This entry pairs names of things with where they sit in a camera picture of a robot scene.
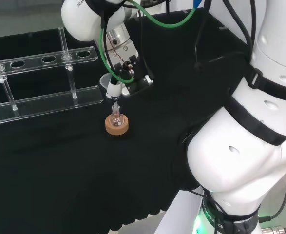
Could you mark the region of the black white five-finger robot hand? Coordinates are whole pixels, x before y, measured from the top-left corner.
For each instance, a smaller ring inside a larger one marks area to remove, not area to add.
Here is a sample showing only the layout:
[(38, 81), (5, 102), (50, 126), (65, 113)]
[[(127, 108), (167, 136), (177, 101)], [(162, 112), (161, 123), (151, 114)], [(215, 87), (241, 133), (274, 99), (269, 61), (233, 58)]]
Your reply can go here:
[(106, 39), (108, 65), (112, 65), (106, 97), (117, 100), (120, 96), (129, 97), (137, 94), (153, 84), (151, 72), (146, 68), (143, 59), (129, 39), (123, 44)]

